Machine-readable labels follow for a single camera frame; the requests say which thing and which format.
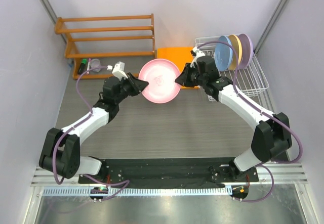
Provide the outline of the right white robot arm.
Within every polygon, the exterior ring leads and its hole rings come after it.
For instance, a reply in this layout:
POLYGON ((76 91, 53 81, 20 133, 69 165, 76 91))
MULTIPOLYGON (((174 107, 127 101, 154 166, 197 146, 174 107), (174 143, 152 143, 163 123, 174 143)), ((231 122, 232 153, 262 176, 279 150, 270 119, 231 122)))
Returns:
POLYGON ((201 87, 207 95, 229 107, 253 129, 251 146, 229 162, 228 173, 234 181, 242 180, 248 170, 276 158, 292 146, 288 117, 263 109, 243 94, 231 79, 220 75, 210 56, 187 63, 175 83, 201 87))

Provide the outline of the pink plate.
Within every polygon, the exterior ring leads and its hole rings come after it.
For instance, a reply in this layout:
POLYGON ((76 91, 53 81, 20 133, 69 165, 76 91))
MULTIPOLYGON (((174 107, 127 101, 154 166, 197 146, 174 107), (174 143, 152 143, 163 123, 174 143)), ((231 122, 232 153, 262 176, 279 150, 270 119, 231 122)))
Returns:
POLYGON ((142 95, 156 104, 172 101, 180 92, 181 85, 175 83, 180 75, 178 67, 166 59, 153 59, 140 70, 138 78, 149 85, 142 91, 142 95))

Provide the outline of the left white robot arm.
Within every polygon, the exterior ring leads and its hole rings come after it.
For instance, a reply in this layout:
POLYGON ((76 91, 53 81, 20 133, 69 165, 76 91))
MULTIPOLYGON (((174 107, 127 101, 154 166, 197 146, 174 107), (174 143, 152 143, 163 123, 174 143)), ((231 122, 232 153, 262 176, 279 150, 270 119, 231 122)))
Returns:
POLYGON ((119 112, 119 104, 128 96, 137 96, 149 85, 131 73, 119 79, 105 79, 99 100, 89 113, 62 129, 51 128, 45 138, 39 166, 54 174, 57 184, 76 174, 87 175, 97 183, 107 179, 108 171, 103 161, 80 154, 82 143, 96 130, 111 122, 119 112))

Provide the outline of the blue plate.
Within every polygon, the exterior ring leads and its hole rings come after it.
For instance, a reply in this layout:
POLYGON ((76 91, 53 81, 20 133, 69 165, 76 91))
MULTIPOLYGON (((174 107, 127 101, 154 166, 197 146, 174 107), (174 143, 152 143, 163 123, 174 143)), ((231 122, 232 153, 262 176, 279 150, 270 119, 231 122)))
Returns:
POLYGON ((231 46, 231 41, 227 36, 220 36, 214 50, 215 64, 219 71, 227 70, 233 57, 232 49, 224 43, 231 46))

